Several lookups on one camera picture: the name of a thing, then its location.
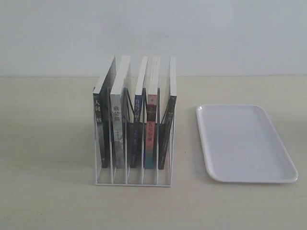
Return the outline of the blue cover moon book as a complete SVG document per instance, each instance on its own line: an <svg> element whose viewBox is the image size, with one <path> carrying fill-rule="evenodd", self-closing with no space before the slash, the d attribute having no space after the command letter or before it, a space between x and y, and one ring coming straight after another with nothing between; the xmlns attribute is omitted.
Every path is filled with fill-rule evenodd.
<svg viewBox="0 0 307 230"><path fill-rule="evenodd" d="M133 120L133 143L132 143L132 152L131 152L131 161L130 167L136 168L137 167L137 158L139 155L139 143L140 143L140 119L141 119L141 111L142 111L142 101L143 101L143 85L144 79L147 72L147 64L148 64L148 57L143 56L141 61L141 66L139 69L139 75L136 83L135 88L135 96L134 96L134 120Z"/></svg>

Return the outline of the red teal spine book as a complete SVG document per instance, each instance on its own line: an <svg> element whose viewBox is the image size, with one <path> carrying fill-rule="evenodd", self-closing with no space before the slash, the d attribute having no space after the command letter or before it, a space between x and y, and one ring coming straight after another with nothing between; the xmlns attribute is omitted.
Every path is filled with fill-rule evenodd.
<svg viewBox="0 0 307 230"><path fill-rule="evenodd" d="M151 169L153 167L153 155L154 155L153 149L154 149L154 135L155 135L156 112L157 112L160 62L161 62L160 56L153 56L150 84L149 84L149 90L147 92L145 169Z"/></svg>

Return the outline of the dark brown book rightmost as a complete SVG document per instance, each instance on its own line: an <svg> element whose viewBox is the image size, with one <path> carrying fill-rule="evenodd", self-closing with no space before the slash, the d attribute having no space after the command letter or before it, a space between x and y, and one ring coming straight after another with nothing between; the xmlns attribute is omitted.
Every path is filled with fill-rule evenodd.
<svg viewBox="0 0 307 230"><path fill-rule="evenodd" d="M177 74L176 74L176 57L170 58L169 65L169 91L167 94L167 105L164 120L164 134L162 135L161 143L159 144L159 170L163 170L165 167L167 147L170 140L171 126L173 123L175 106L177 100Z"/></svg>

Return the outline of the grey white spine book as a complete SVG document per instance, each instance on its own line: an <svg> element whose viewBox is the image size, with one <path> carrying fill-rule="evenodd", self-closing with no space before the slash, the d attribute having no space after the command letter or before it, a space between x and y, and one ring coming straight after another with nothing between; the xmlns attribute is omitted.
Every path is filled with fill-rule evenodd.
<svg viewBox="0 0 307 230"><path fill-rule="evenodd" d="M122 98L124 88L127 87L127 76L129 74L130 56L123 55L110 92L114 136L114 153L116 167L118 169L123 169L125 167Z"/></svg>

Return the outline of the white plastic tray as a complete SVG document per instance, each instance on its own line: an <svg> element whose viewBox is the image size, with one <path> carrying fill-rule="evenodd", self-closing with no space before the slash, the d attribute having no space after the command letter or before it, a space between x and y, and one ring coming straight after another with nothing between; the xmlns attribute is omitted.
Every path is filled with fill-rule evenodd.
<svg viewBox="0 0 307 230"><path fill-rule="evenodd" d="M266 111L255 104L196 109L208 175L223 183L288 184L298 171Z"/></svg>

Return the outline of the black spine book leftmost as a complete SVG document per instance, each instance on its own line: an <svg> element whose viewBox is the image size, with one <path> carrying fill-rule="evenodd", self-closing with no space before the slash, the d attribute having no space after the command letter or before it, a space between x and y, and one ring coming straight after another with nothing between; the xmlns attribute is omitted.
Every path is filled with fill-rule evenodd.
<svg viewBox="0 0 307 230"><path fill-rule="evenodd" d="M107 168L110 162L108 89L112 88L115 76L116 58L112 55L93 90L94 114L102 168Z"/></svg>

